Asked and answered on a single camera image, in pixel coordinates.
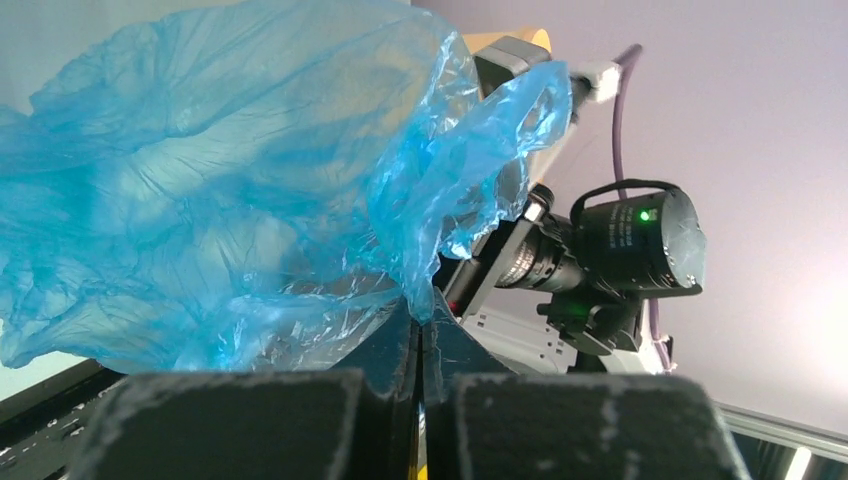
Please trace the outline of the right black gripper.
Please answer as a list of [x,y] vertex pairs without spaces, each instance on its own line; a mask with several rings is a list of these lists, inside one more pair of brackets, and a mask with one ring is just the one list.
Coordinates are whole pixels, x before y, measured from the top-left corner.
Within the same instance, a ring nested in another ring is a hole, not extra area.
[[501,221],[472,249],[472,257],[455,260],[440,256],[441,266],[433,284],[441,291],[451,313],[464,318],[477,313],[500,277],[514,264],[515,254],[530,230],[547,214],[555,201],[544,185],[535,185],[514,221]]

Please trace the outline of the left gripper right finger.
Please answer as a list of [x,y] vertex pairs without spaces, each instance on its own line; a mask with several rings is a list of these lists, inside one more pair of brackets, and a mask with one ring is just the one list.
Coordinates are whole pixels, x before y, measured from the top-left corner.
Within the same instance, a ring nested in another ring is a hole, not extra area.
[[432,479],[745,479],[719,410],[675,376],[518,374],[435,292],[422,327]]

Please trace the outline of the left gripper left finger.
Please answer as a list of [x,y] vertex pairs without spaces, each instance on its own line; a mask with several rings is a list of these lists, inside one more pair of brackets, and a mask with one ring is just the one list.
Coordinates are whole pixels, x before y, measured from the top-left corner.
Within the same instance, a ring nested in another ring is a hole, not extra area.
[[323,371],[134,375],[96,409],[73,479],[410,479],[418,331],[404,302]]

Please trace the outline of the beige plastic trash bin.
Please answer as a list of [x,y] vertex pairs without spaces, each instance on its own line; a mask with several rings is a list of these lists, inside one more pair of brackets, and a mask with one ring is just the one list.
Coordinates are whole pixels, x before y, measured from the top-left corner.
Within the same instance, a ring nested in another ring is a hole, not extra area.
[[[500,85],[526,73],[533,66],[553,60],[549,35],[542,28],[524,28],[511,32],[464,34],[475,65],[483,96]],[[531,153],[527,158],[529,186],[542,183],[544,177],[568,142],[566,133],[553,146]]]

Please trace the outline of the blue plastic trash bag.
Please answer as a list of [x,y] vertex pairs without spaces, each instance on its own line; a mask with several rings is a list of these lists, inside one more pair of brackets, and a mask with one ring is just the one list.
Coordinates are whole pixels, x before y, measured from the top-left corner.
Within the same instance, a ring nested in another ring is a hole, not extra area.
[[543,61],[484,94],[444,19],[244,1],[128,25],[1,110],[1,361],[329,365],[516,218],[572,110]]

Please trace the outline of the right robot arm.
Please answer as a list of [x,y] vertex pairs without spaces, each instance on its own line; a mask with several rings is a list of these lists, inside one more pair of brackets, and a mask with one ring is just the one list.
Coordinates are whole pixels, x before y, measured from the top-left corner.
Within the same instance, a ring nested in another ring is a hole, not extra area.
[[434,285],[459,319],[494,290],[543,292],[536,311],[577,353],[577,372],[668,374],[673,340],[659,328],[662,298],[700,294],[706,237],[678,186],[625,179],[605,186],[623,197],[580,196],[567,215],[536,185],[522,214],[485,235],[466,260],[443,258]]

